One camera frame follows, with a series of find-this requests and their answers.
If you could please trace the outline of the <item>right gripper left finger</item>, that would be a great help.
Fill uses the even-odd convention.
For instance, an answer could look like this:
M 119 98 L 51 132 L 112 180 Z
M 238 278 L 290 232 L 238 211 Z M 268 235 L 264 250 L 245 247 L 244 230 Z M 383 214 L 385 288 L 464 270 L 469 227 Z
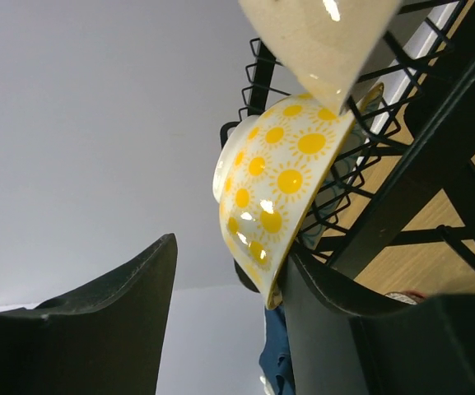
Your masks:
M 0 394 L 155 393 L 177 255 L 163 235 L 83 286 L 0 312 Z

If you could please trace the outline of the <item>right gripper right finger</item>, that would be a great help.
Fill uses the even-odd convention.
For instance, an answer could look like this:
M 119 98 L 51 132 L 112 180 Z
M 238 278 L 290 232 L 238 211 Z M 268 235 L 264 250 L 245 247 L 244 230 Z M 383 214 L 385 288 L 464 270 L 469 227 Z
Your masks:
M 475 294 L 411 305 L 292 252 L 282 298 L 299 394 L 475 394 Z

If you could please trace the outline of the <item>yellow patterned bowl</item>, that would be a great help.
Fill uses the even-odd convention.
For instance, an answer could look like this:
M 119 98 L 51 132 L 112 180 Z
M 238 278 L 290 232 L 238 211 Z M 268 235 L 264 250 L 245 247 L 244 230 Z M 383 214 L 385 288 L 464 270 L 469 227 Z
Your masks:
M 289 95 L 242 120 L 221 150 L 212 181 L 221 235 L 267 309 L 282 302 L 283 262 L 354 125 L 352 111 Z

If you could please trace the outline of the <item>beige bowl brown leaf pattern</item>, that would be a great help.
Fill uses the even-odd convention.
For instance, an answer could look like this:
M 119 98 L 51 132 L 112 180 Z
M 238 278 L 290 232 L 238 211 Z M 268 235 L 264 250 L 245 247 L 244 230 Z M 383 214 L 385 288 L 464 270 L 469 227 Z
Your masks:
M 249 0 L 259 38 L 298 82 L 339 115 L 367 59 L 397 15 L 394 0 Z

